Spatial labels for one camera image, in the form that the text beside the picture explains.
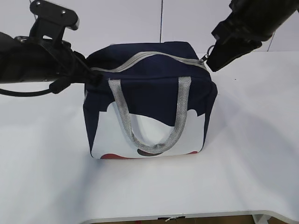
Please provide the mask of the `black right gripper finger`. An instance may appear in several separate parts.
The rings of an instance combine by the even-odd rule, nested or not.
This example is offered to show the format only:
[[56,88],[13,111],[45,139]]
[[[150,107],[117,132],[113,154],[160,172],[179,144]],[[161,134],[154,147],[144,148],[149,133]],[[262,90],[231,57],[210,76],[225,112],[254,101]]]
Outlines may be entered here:
[[216,42],[206,64],[213,72],[216,72],[261,46],[262,42],[227,42],[225,44]]

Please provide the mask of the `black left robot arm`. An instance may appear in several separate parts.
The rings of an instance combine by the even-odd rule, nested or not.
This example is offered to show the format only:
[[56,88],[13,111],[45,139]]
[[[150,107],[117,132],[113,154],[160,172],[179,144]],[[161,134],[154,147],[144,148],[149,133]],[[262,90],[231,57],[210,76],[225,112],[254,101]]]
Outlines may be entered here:
[[91,70],[85,57],[61,41],[53,46],[51,39],[28,36],[10,37],[0,34],[0,82],[2,84],[49,82],[48,89],[35,92],[16,92],[1,89],[1,95],[37,97],[59,94],[71,84],[98,86],[103,75]]

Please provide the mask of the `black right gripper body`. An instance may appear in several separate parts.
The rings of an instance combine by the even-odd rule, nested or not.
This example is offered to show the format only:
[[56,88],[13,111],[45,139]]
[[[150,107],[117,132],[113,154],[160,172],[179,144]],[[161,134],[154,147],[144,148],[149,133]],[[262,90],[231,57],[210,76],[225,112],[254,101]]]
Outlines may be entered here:
[[212,31],[212,36],[219,44],[240,41],[258,47],[268,41],[272,35],[273,19],[266,18],[225,19]]

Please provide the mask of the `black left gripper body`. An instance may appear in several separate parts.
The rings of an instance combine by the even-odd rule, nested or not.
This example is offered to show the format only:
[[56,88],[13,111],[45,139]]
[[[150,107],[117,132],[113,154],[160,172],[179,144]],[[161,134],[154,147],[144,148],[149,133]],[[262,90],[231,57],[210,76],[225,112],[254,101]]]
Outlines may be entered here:
[[71,84],[88,84],[97,87],[103,80],[103,75],[89,68],[85,57],[73,51],[69,42],[62,41],[58,49],[48,48],[47,52],[57,62],[56,80],[49,85],[50,92],[58,94]]

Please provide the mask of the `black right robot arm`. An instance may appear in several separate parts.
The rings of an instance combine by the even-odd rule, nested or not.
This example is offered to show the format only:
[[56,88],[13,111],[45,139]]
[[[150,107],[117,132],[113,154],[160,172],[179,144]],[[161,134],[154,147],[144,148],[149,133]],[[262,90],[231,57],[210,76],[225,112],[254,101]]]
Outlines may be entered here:
[[232,12],[212,31],[216,39],[207,65],[219,71],[262,46],[299,9],[297,0],[233,0]]

